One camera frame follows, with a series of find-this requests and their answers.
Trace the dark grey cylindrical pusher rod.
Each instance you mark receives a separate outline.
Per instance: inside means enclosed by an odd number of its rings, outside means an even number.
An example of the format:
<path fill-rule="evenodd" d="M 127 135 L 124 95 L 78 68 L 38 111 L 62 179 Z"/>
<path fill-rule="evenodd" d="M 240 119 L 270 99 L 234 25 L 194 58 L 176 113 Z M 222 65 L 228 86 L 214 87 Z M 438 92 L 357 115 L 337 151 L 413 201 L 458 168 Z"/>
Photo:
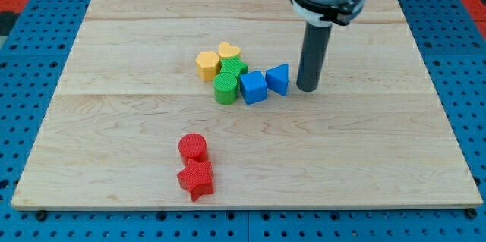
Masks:
<path fill-rule="evenodd" d="M 331 24 L 317 27 L 306 23 L 296 80 L 301 91 L 312 92 L 318 87 L 331 30 Z"/>

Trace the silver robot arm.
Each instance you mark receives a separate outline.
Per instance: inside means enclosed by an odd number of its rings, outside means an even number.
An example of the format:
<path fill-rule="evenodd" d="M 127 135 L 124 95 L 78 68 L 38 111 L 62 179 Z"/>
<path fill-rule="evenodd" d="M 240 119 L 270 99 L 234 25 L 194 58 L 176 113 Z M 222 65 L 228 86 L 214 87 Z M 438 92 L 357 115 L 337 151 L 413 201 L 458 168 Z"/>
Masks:
<path fill-rule="evenodd" d="M 334 24 L 349 25 L 362 11 L 366 0 L 290 0 L 294 12 L 302 17 L 305 32 L 296 80 L 305 92 L 317 89 Z"/>

